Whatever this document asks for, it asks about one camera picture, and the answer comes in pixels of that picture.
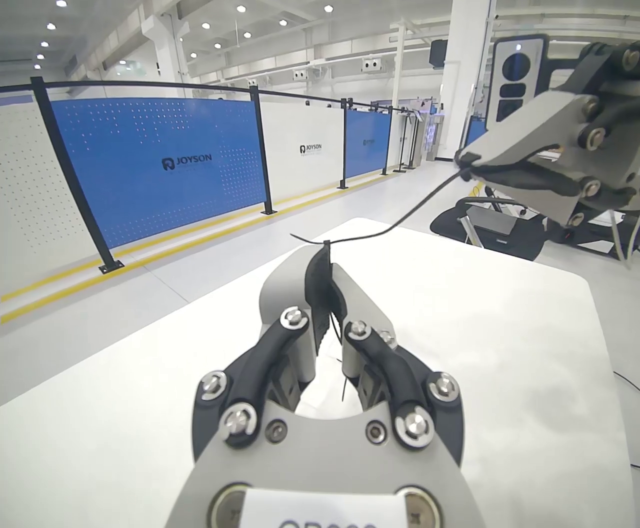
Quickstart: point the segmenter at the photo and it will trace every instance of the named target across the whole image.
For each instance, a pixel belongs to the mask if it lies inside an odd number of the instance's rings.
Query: black wire
[[[613,373],[616,376],[619,376],[620,378],[622,378],[623,380],[625,380],[629,385],[632,385],[633,387],[635,387],[637,390],[640,390],[640,387],[638,387],[633,381],[631,381],[628,378],[625,378],[622,374],[620,374],[619,372],[613,371]]]
[[[342,336],[338,332],[338,328],[336,327],[335,321],[333,320],[333,312],[331,312],[330,314],[330,319],[331,319],[331,326],[333,327],[333,331],[335,332],[335,336],[338,338],[339,342],[342,342]]]
[[[406,213],[402,218],[400,218],[400,220],[398,220],[394,224],[390,225],[385,230],[380,231],[378,233],[373,233],[371,235],[363,235],[363,236],[360,236],[360,237],[350,237],[350,238],[341,238],[339,240],[331,240],[331,241],[329,241],[329,243],[330,244],[337,244],[339,242],[353,242],[353,241],[356,241],[356,240],[365,240],[367,238],[379,237],[380,235],[385,235],[385,234],[389,233],[389,231],[391,231],[392,229],[395,229],[400,224],[402,224],[402,222],[404,222],[413,213],[415,213],[418,209],[420,209],[424,204],[426,204],[429,200],[431,200],[435,195],[437,195],[441,190],[443,190],[453,180],[455,180],[459,176],[462,176],[463,174],[467,173],[469,170],[470,169],[468,169],[468,168],[461,169],[458,172],[456,172],[453,176],[450,176],[449,178],[444,180],[440,185],[438,185],[434,190],[432,190],[428,195],[426,195],[422,200],[420,200],[420,202],[418,202],[416,205],[414,205],[413,208],[408,213]],[[302,237],[300,237],[298,235],[294,235],[293,233],[290,233],[290,235],[293,236],[293,238],[297,238],[298,240],[306,242],[307,244],[324,244],[324,242],[313,242],[311,240],[307,240],[306,238],[302,238]]]

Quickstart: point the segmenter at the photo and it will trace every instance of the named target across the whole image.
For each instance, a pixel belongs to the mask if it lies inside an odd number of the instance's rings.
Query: blue panel
[[[465,147],[469,145],[469,143],[473,143],[485,132],[486,128],[484,128],[484,119],[472,117],[471,121],[469,122],[469,133],[467,134],[467,142],[465,144]]]
[[[390,119],[389,114],[347,111],[347,178],[385,166]]]
[[[53,102],[110,248],[265,201],[253,103]]]

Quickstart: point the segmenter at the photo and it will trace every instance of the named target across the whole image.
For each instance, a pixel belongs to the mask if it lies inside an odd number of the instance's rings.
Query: silver screw head
[[[380,337],[382,338],[382,341],[384,341],[391,348],[396,347],[397,345],[396,338],[388,330],[381,330]]]
[[[440,377],[436,381],[436,388],[443,396],[448,396],[453,391],[453,382],[449,378]]]
[[[587,136],[587,150],[597,150],[604,141],[606,130],[604,128],[593,129]]]
[[[622,56],[622,67],[630,72],[637,66],[638,61],[640,61],[640,51],[627,49]]]
[[[243,410],[233,411],[225,419],[225,425],[232,435],[244,433],[248,423],[249,415]]]
[[[364,321],[355,321],[351,323],[351,333],[354,335],[364,335],[367,331],[367,325]]]
[[[287,432],[287,424],[282,420],[272,420],[264,430],[264,434],[271,444],[279,444],[282,442],[282,440],[287,438]]]
[[[377,420],[372,420],[367,424],[365,433],[367,440],[375,445],[382,444],[387,439],[387,428]]]
[[[223,371],[213,371],[202,378],[202,399],[216,399],[227,388],[227,375]]]
[[[582,220],[584,220],[584,213],[583,212],[577,212],[576,214],[574,214],[570,219],[569,219],[569,225],[572,227],[577,227],[582,223]]]
[[[584,186],[584,188],[582,189],[582,195],[591,198],[592,196],[597,195],[599,190],[600,181],[592,180]]]
[[[298,324],[300,321],[302,321],[302,311],[298,309],[290,310],[285,314],[284,317],[291,324]]]
[[[418,413],[409,413],[404,419],[407,433],[414,438],[422,436],[427,430],[427,422]]]

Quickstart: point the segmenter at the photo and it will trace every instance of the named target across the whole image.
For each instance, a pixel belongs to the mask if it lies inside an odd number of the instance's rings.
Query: white perforated panel
[[[95,255],[34,102],[0,106],[0,293]]]

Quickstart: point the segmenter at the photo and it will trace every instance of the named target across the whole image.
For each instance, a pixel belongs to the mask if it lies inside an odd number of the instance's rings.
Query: yellow floor line
[[[366,174],[361,174],[359,176],[354,176],[352,179],[350,180],[359,180],[362,178],[365,178],[367,176],[372,176],[376,173],[376,171],[372,171],[370,173],[366,173]],[[274,203],[274,205],[280,205],[280,204],[284,204],[286,202],[292,202],[293,200],[300,200],[301,198],[305,198],[306,196],[310,196],[310,195],[314,195],[316,193],[321,193],[322,191],[326,191],[328,189],[331,189],[331,187],[334,187],[335,184],[331,184],[329,186],[323,187],[321,189],[316,189],[315,191],[311,191],[309,193],[303,193],[301,195],[298,196],[292,196],[291,198],[287,198],[286,200],[280,200],[279,202]],[[241,218],[242,216],[246,216],[247,214],[251,214],[254,212],[259,212],[262,209],[262,206],[259,205],[257,207],[252,207],[251,209],[248,209],[247,211],[243,211],[243,212],[238,212],[235,214],[228,214],[223,218],[216,218],[215,220],[212,220],[210,222],[204,223],[204,224],[199,224],[197,226],[192,226],[186,229],[182,229],[180,231],[165,235],[163,237],[157,237],[157,238],[153,238],[151,240],[148,240],[146,242],[142,242],[141,244],[137,244],[136,246],[131,246],[130,248],[127,248],[125,250],[121,250],[118,252],[115,252],[113,254],[114,258],[119,259],[120,257],[122,257],[123,255],[128,255],[129,253],[133,253],[136,251],[140,251],[143,249],[147,249],[150,247],[153,247],[157,244],[161,244],[163,242],[168,242],[169,240],[173,240],[175,238],[179,238],[191,233],[195,233],[198,232],[200,230],[203,229],[208,229],[210,227],[213,227],[215,225],[219,225],[221,223],[224,222],[228,222],[230,220],[236,220],[238,218]],[[0,295],[0,302],[6,302],[10,299],[15,299],[16,297],[19,297],[20,295],[23,295],[25,293],[28,293],[30,291],[34,291],[37,290],[38,288],[41,288],[42,286],[46,286],[47,284],[51,284],[52,282],[55,282],[57,280],[60,280],[62,278],[68,277],[70,275],[73,275],[74,273],[78,273],[79,271],[84,271],[86,269],[91,269],[91,268],[97,268],[98,266],[100,266],[102,264],[101,260],[92,260],[91,262],[87,262],[86,264],[81,264],[80,266],[76,266],[74,268],[70,268],[70,269],[66,269],[64,271],[61,271],[59,273],[56,273],[55,275],[51,275],[49,277],[43,278],[41,280],[38,280],[36,282],[33,282],[27,286],[24,286],[22,288],[19,288],[15,291],[9,292],[9,293],[5,293]]]
[[[386,178],[388,176],[391,175],[386,175],[386,176],[382,176],[381,178],[376,178],[374,180],[371,181],[367,181],[367,182],[362,182],[359,184],[355,184],[349,187],[349,189],[347,189],[348,191],[352,190],[352,189],[357,189],[359,187],[368,185],[370,183],[373,182],[377,182],[383,178]],[[38,299],[37,301],[34,301],[32,303],[28,303],[20,308],[16,308],[15,310],[12,310],[10,312],[7,312],[6,314],[4,314],[3,316],[0,317],[0,324],[5,324],[8,323],[9,321],[13,321],[14,319],[23,316],[24,314],[28,314],[29,312],[32,312],[34,310],[37,310],[38,308],[42,308],[43,306],[46,306],[52,302],[58,301],[60,299],[63,299],[64,297],[73,295],[74,293],[77,293],[79,291],[82,291],[85,288],[89,288],[90,286],[93,286],[95,284],[100,284],[101,282],[104,282],[106,280],[109,280],[110,278],[114,278],[117,276],[122,275],[123,273],[126,273],[128,271],[134,270],[134,269],[138,269],[141,268],[142,266],[146,266],[147,264],[151,264],[152,262],[155,262],[157,260],[163,259],[165,257],[169,257],[171,255],[175,255],[176,253],[179,253],[181,251],[190,249],[192,247],[198,246],[200,244],[204,244],[205,242],[209,242],[212,240],[215,240],[216,238],[220,238],[226,235],[229,235],[231,233],[234,233],[236,231],[239,231],[241,229],[244,229],[246,227],[250,227],[252,225],[256,225],[258,223],[264,222],[270,218],[274,218],[276,216],[281,216],[283,214],[287,214],[289,212],[292,211],[297,211],[298,209],[302,209],[303,207],[306,207],[308,205],[312,205],[312,204],[316,204],[322,200],[326,200],[327,198],[331,198],[332,196],[338,195],[338,194],[342,194],[345,191],[336,191],[333,192],[331,194],[328,195],[324,195],[324,196],[319,196],[317,198],[313,198],[311,200],[308,200],[306,202],[303,202],[301,204],[296,204],[296,205],[292,205],[290,207],[286,207],[285,209],[282,209],[281,211],[278,211],[275,214],[269,215],[269,216],[263,216],[260,218],[254,218],[253,220],[249,220],[247,222],[244,222],[242,224],[238,224],[236,226],[233,227],[229,227],[227,229],[223,229],[222,231],[217,231],[215,233],[212,233],[210,235],[207,235],[205,237],[202,238],[198,238],[196,240],[192,240],[190,242],[186,242],[184,244],[181,244],[179,246],[176,246],[175,248],[170,248],[167,249],[165,251],[159,252],[155,255],[151,255],[149,257],[145,257],[144,259],[140,259],[140,260],[136,260],[128,265],[126,265],[126,267],[124,268],[120,268],[120,269],[116,269],[115,271],[112,271],[106,275],[98,275],[95,277],[92,277],[90,279],[84,280],[82,282],[79,282],[78,284],[74,284],[73,286],[64,288],[58,292],[52,293],[50,295],[47,295],[45,297],[43,297],[42,299]]]

